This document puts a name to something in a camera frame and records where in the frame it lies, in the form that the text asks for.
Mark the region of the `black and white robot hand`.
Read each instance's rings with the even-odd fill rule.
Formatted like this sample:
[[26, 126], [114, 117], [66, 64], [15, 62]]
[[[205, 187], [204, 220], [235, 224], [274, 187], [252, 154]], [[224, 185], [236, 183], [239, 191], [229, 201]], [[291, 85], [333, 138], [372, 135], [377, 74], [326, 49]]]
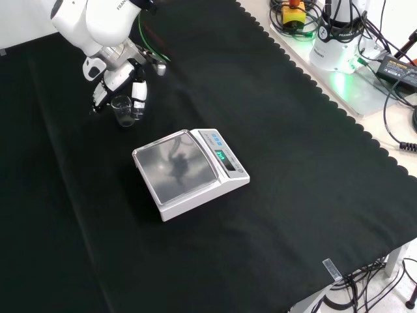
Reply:
[[84, 76], [90, 82], [102, 76], [93, 92], [93, 112], [101, 112], [125, 87], [132, 84], [131, 116], [140, 120], [145, 113], [148, 91], [141, 65], [134, 59], [128, 59], [116, 70], [106, 67], [99, 58], [87, 57], [83, 64]]

